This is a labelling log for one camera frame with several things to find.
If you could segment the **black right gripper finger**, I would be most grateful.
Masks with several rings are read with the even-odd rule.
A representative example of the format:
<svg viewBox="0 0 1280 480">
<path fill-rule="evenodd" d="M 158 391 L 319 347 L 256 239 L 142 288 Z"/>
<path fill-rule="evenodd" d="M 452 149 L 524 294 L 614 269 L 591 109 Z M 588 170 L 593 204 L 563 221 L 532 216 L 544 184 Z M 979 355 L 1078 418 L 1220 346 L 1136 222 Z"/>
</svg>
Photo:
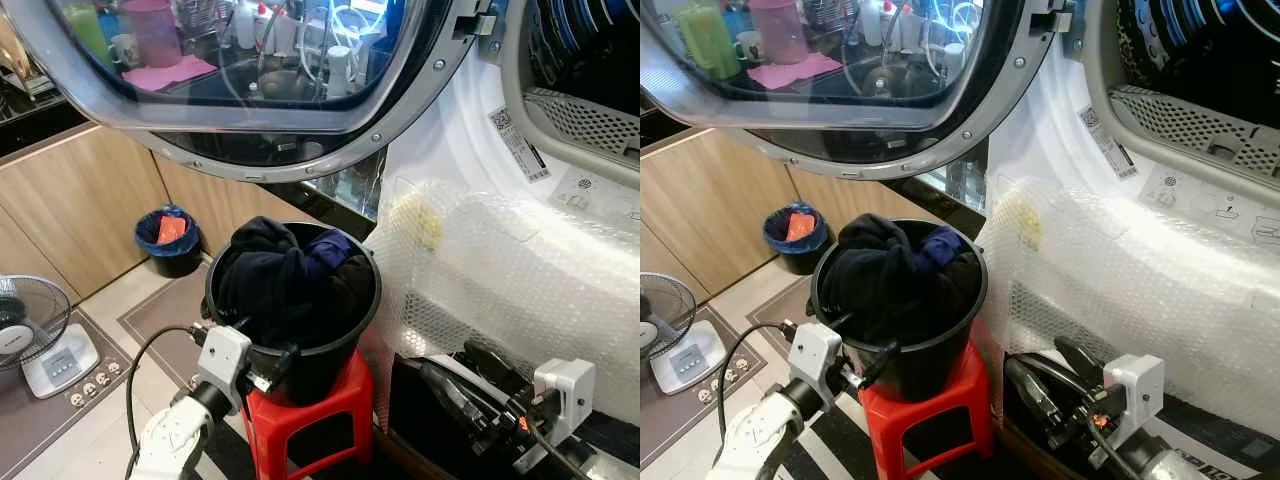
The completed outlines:
<svg viewBox="0 0 1280 480">
<path fill-rule="evenodd" d="M 467 381 L 448 367 L 424 361 L 420 374 L 443 410 L 465 433 L 486 433 L 498 424 L 499 415 L 468 390 Z"/>
<path fill-rule="evenodd" d="M 1004 366 L 1005 375 L 1012 381 L 1033 419 L 1046 431 L 1065 431 L 1068 426 L 1062 411 L 1038 376 L 1038 372 L 1057 372 L 1053 362 L 1048 357 L 1007 357 Z"/>
<path fill-rule="evenodd" d="M 1103 365 L 1082 343 L 1069 337 L 1055 337 L 1053 346 L 1071 369 L 1071 372 L 1065 375 L 1070 388 L 1080 393 L 1105 389 Z"/>
<path fill-rule="evenodd" d="M 532 383 L 498 351 L 476 340 L 463 343 L 463 355 L 474 364 L 476 372 L 494 387 L 515 397 L 517 401 L 530 401 Z"/>
</svg>

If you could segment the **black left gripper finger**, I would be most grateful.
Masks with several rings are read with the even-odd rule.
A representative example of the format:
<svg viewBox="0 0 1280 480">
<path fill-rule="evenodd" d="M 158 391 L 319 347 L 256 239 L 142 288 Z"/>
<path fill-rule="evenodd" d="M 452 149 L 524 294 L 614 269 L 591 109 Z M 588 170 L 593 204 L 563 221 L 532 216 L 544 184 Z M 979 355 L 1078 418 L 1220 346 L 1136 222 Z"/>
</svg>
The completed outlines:
<svg viewBox="0 0 1280 480">
<path fill-rule="evenodd" d="M 864 387 L 873 387 L 881 379 L 888 364 L 900 352 L 900 343 L 897 340 L 891 340 L 874 356 L 874 358 L 864 367 Z"/>
<path fill-rule="evenodd" d="M 298 344 L 288 344 L 276 357 L 271 367 L 264 374 L 264 388 L 274 389 L 291 371 L 293 362 L 300 357 Z"/>
</svg>

